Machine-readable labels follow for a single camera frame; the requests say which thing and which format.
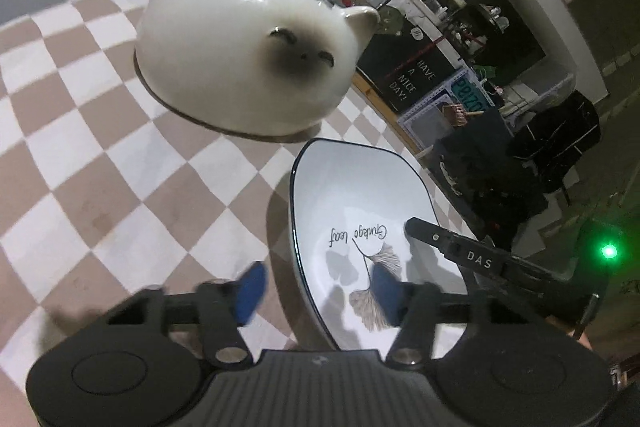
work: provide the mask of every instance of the screw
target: screw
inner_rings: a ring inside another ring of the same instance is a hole
[[[396,349],[391,355],[391,358],[396,362],[401,363],[402,365],[415,365],[420,363],[422,360],[422,355],[420,351],[417,349],[412,349],[410,347],[401,347],[400,349]]]
[[[247,352],[242,347],[223,347],[216,352],[216,358],[222,363],[242,362],[246,356]]]

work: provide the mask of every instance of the cat-shaped bowl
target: cat-shaped bowl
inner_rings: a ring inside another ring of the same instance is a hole
[[[136,59],[148,89],[183,116],[286,136],[337,107],[377,24],[372,7],[326,0],[151,0]]]
[[[431,281],[466,293],[458,266],[404,235],[411,217],[437,223],[427,188],[402,156],[377,147],[315,139],[296,159],[289,186],[294,269],[308,311],[338,349],[377,349],[386,357],[398,328],[370,291],[374,263],[403,281]],[[434,357],[463,327],[438,328]]]

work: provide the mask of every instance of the beige and white checkered pattern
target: beige and white checkered pattern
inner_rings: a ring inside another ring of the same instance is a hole
[[[187,292],[265,261],[267,295],[242,332],[253,354],[309,327],[286,233],[287,175],[304,143],[224,136],[159,105],[132,63],[147,2],[72,0],[0,28],[4,427],[36,425],[24,384],[38,356],[145,285]],[[418,168],[352,90],[320,136]],[[422,176],[440,223],[466,227]]]

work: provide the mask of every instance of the cat ear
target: cat ear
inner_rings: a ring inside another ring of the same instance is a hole
[[[380,22],[378,12],[371,6],[351,6],[342,10],[342,16],[358,41],[358,54],[367,47]]]

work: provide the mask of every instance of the plate rim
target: plate rim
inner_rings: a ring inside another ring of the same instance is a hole
[[[293,166],[291,167],[291,176],[289,179],[289,217],[290,217],[290,237],[291,237],[291,241],[292,241],[292,245],[293,245],[293,254],[294,254],[294,259],[295,259],[295,267],[296,267],[296,275],[297,275],[297,279],[300,283],[300,285],[302,286],[302,289],[304,290],[304,299],[305,301],[309,304],[309,308],[311,308],[311,310],[313,311],[313,320],[316,322],[316,324],[318,326],[320,326],[321,330],[322,330],[322,334],[324,334],[325,339],[331,344],[331,346],[334,349],[340,349],[340,346],[338,346],[338,343],[335,341],[333,335],[331,334],[331,332],[329,331],[329,328],[327,327],[327,325],[324,323],[324,320],[322,319],[322,316],[320,315],[320,311],[318,310],[318,307],[316,306],[316,302],[314,301],[313,296],[311,295],[311,291],[309,289],[309,285],[308,282],[306,281],[306,276],[304,273],[304,270],[302,269],[302,259],[300,257],[300,247],[298,246],[298,235],[296,234],[296,212],[295,212],[295,207],[294,207],[294,203],[293,203],[293,191],[294,191],[294,185],[295,185],[295,181],[296,181],[296,174],[298,172],[298,165],[300,164],[300,160],[302,160],[302,156],[305,154],[306,150],[313,145],[316,142],[319,141],[325,141],[325,142],[334,142],[334,143],[340,143],[340,144],[344,144],[344,145],[354,145],[354,146],[359,146],[359,147],[366,147],[369,149],[377,149],[395,156],[398,156],[404,163],[406,163],[406,165],[412,170],[412,172],[415,174],[415,176],[417,176],[417,178],[420,180],[420,183],[422,184],[422,186],[424,187],[424,190],[427,192],[427,196],[429,197],[429,203],[431,205],[431,210],[433,211],[433,215],[436,218],[436,221],[438,221],[438,216],[435,213],[435,209],[433,208],[433,200],[431,199],[431,194],[429,193],[429,189],[427,188],[427,185],[424,183],[424,180],[420,177],[420,174],[418,174],[418,172],[415,171],[415,169],[411,166],[411,164],[405,159],[403,158],[401,155],[399,155],[397,152],[395,151],[390,151],[388,149],[382,149],[382,147],[376,147],[374,145],[365,145],[364,143],[356,143],[356,142],[348,142],[348,141],[344,141],[344,140],[334,140],[331,138],[322,138],[322,137],[315,137],[312,138],[311,140],[309,140],[307,143],[305,143],[305,146],[300,150],[300,152],[298,153],[298,156],[296,156],[296,159],[293,162]]]

